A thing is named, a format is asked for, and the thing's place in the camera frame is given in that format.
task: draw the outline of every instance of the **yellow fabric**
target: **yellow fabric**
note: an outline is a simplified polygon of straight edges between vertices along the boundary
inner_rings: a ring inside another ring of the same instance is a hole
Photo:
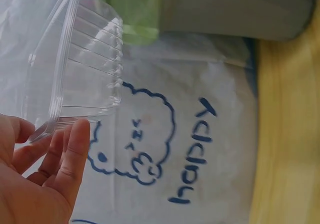
[[[259,149],[250,224],[319,224],[320,4],[297,39],[258,46]]]

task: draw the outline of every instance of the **blue outline drawing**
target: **blue outline drawing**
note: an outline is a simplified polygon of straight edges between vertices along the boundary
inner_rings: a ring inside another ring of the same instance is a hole
[[[149,173],[149,175],[151,175],[151,176],[153,176],[153,179],[152,179],[152,181],[150,181],[150,182],[144,182],[144,181],[142,181],[142,180],[140,180],[140,178],[139,178],[139,170],[137,169],[137,167],[136,167],[136,165],[137,164],[140,164],[140,165],[143,165],[143,161],[142,161],[142,157],[144,157],[144,158],[146,158],[150,163],[153,163],[153,160],[152,160],[152,158],[147,154],[147,153],[145,153],[145,152],[141,152],[139,155],[138,155],[138,157],[134,157],[134,158],[132,158],[131,159],[131,166],[132,166],[132,168],[133,168],[133,170],[137,173],[137,174],[135,174],[135,175],[132,175],[132,174],[130,174],[129,172],[121,172],[121,171],[119,171],[117,168],[115,168],[113,171],[107,171],[107,170],[105,170],[105,169],[99,169],[99,168],[97,168],[96,166],[95,166],[95,164],[94,164],[94,160],[88,155],[88,160],[90,161],[90,163],[91,163],[91,166],[92,166],[92,168],[95,170],[95,171],[97,171],[97,172],[100,172],[100,173],[103,173],[103,174],[105,174],[105,175],[110,175],[110,174],[113,174],[113,173],[115,173],[115,174],[118,174],[118,175],[120,175],[120,176],[127,176],[127,177],[129,177],[129,178],[131,178],[131,179],[136,179],[137,180],[137,182],[139,183],[139,184],[141,184],[141,185],[153,185],[155,182],[156,182],[156,180],[157,179],[159,179],[159,178],[161,178],[162,177],[162,164],[164,164],[166,161],[167,161],[167,159],[168,159],[168,157],[169,157],[169,155],[170,155],[170,144],[171,144],[171,141],[172,141],[172,139],[173,139],[173,137],[174,137],[174,135],[175,135],[175,131],[176,131],[176,121],[175,121],[175,110],[174,110],[174,108],[172,107],[172,105],[167,101],[167,99],[166,99],[166,97],[164,96],[164,95],[162,95],[162,94],[160,94],[160,93],[153,93],[153,92],[151,92],[150,90],[148,90],[148,89],[135,89],[134,88],[134,86],[132,85],[132,84],[129,84],[129,83],[126,83],[126,82],[123,82],[123,84],[122,84],[124,87],[126,87],[126,88],[130,88],[131,89],[131,92],[132,92],[132,94],[133,95],[135,95],[135,94],[138,94],[138,93],[145,93],[145,94],[147,94],[147,95],[149,95],[150,97],[157,97],[157,98],[161,98],[162,99],[162,102],[163,102],[163,104],[165,105],[165,106],[167,106],[169,109],[170,109],[170,111],[171,111],[171,118],[170,118],[170,120],[171,120],[171,123],[172,123],[172,129],[171,129],[171,132],[170,132],[170,135],[169,135],[169,137],[167,138],[167,140],[164,142],[165,143],[165,146],[166,146],[166,152],[165,152],[165,155],[164,155],[164,157],[158,162],[158,163],[156,163],[156,167],[157,167],[157,172],[156,173],[158,173],[158,175],[156,175],[156,174],[154,174],[154,172],[152,171],[152,167],[150,167],[149,169],[148,169],[148,173]],[[98,131],[99,131],[99,129],[100,129],[100,127],[101,127],[101,122],[98,122],[97,123],[97,125],[96,125],[96,127],[95,127],[95,129],[94,129],[94,138],[93,138],[93,140],[91,140],[90,141],[90,146],[93,144],[93,143],[95,143],[95,142],[98,142],[99,141],[99,139],[98,139]]]

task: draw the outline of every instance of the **finger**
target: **finger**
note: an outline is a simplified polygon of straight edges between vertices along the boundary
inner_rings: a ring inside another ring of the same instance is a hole
[[[43,183],[53,174],[59,165],[63,150],[63,130],[58,130],[54,133],[52,141],[45,158],[39,167],[38,171],[31,174],[27,179],[33,183],[42,186]]]
[[[72,125],[68,125],[65,129],[64,129],[64,139],[63,139],[63,150],[64,150],[64,153],[66,152],[67,148],[68,148],[68,143],[69,143],[69,139],[70,139],[70,134],[71,134],[71,130],[72,130]]]
[[[15,133],[15,143],[25,143],[36,129],[33,124],[18,117],[8,116],[8,119]]]
[[[66,153],[66,150],[68,148],[68,143],[69,143],[69,139],[70,139],[70,134],[71,134],[71,130],[72,130],[72,125],[68,125],[65,129],[64,129],[64,139],[63,139],[63,152],[62,152],[62,156],[61,156],[61,159],[60,159],[60,162],[59,162],[59,165],[58,167],[56,168],[56,171],[55,171],[55,174],[57,175],[58,171],[60,170],[61,168],[61,165],[62,165],[62,162],[64,160],[64,157],[65,157],[65,153]]]
[[[35,127],[25,120],[0,114],[0,159],[10,165],[14,144],[26,142],[34,130]]]
[[[72,126],[65,158],[50,186],[67,200],[72,209],[82,181],[89,144],[90,124],[87,120],[78,120]]]
[[[37,160],[47,153],[51,139],[52,135],[14,151],[12,165],[19,174],[23,174]]]

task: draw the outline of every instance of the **clear plastic container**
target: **clear plastic container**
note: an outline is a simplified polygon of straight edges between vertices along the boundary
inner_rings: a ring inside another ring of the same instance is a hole
[[[33,54],[22,116],[30,141],[79,118],[97,122],[121,100],[122,20],[100,0],[58,0]]]

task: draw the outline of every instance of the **hand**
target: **hand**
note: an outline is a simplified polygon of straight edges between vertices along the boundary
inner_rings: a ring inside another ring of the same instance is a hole
[[[22,119],[0,115],[0,223],[68,223],[90,144],[90,124],[78,120],[31,145],[24,143],[35,127]],[[21,176],[40,157],[37,172]]]

